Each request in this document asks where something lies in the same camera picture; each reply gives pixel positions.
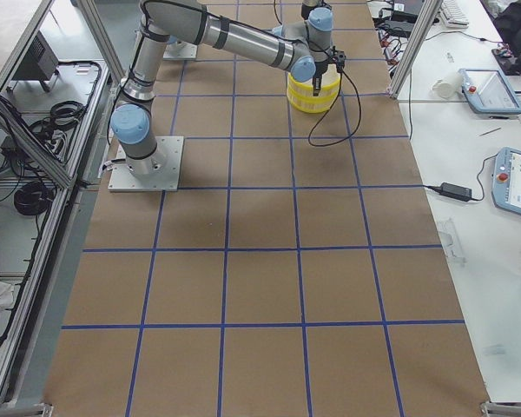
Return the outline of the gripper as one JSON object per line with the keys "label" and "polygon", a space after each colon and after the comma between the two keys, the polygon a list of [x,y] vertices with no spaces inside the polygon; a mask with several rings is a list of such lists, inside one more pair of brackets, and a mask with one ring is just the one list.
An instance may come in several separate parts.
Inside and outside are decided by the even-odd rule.
{"label": "gripper", "polygon": [[335,46],[323,50],[318,45],[314,45],[310,52],[315,63],[315,72],[312,80],[313,96],[319,96],[322,76],[327,72],[330,65],[334,65],[336,71],[341,74],[345,69],[346,53],[343,50],[337,50]]}

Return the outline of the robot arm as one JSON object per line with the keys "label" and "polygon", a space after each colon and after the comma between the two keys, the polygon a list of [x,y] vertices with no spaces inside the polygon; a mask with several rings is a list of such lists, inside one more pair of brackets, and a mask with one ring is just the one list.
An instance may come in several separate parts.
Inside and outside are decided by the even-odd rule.
{"label": "robot arm", "polygon": [[121,80],[109,129],[130,175],[148,179],[169,171],[170,157],[152,128],[154,86],[162,61],[194,60],[206,44],[286,71],[321,91],[329,66],[342,71],[345,54],[334,46],[333,12],[323,1],[305,1],[301,21],[262,30],[219,16],[197,1],[142,1],[142,18],[127,75]]}
{"label": "robot arm", "polygon": [[333,10],[326,1],[303,1],[300,22],[285,23],[271,29],[271,33],[289,42],[304,43],[315,51],[333,46]]}

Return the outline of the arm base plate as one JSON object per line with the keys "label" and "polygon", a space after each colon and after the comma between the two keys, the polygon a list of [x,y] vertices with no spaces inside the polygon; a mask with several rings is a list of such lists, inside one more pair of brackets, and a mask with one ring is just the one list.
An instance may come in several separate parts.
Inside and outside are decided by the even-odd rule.
{"label": "arm base plate", "polygon": [[181,172],[183,136],[157,136],[154,154],[142,160],[127,158],[121,145],[112,165],[108,189],[113,192],[176,191]]}
{"label": "arm base plate", "polygon": [[170,37],[163,53],[166,61],[194,61],[197,57],[198,46]]}

